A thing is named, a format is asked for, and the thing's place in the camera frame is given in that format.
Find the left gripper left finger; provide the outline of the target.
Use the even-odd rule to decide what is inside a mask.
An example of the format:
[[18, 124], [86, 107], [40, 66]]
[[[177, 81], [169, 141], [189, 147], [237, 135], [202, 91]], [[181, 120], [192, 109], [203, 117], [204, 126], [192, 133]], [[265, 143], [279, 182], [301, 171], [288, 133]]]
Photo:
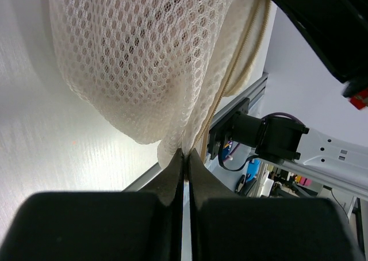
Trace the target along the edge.
[[184, 157], [139, 191], [47, 192], [20, 206], [2, 260], [180, 260]]

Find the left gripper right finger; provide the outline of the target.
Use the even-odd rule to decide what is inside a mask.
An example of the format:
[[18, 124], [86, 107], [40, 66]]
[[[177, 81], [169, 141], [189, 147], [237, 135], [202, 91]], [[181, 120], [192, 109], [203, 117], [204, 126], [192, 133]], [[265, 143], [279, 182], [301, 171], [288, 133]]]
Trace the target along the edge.
[[193, 260], [364, 260], [348, 222], [325, 198], [241, 197], [199, 154], [188, 157]]

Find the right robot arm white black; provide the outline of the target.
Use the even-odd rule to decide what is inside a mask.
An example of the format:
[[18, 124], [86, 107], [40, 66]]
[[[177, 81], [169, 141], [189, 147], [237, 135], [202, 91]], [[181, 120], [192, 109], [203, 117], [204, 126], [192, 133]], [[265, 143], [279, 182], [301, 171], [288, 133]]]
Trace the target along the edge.
[[[342, 95], [367, 106], [367, 0], [272, 0], [291, 20], [328, 71], [345, 85]], [[295, 172], [367, 198], [367, 148], [308, 128], [290, 115], [245, 114], [243, 99], [209, 132], [211, 159], [229, 141], [251, 147], [253, 158], [290, 164]]]

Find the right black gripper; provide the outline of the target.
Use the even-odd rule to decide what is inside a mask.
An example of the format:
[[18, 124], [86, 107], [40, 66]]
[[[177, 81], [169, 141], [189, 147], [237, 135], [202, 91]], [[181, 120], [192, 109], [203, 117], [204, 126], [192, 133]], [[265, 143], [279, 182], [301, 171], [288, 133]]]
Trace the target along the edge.
[[367, 107], [367, 0], [272, 0], [358, 110]]

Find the beige round mesh laundry bag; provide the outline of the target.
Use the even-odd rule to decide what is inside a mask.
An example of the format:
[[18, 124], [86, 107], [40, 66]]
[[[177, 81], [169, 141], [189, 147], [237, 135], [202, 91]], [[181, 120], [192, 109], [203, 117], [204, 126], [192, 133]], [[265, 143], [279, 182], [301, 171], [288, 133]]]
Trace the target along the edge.
[[167, 167], [189, 154], [224, 97], [245, 86], [270, 0], [49, 0], [70, 89]]

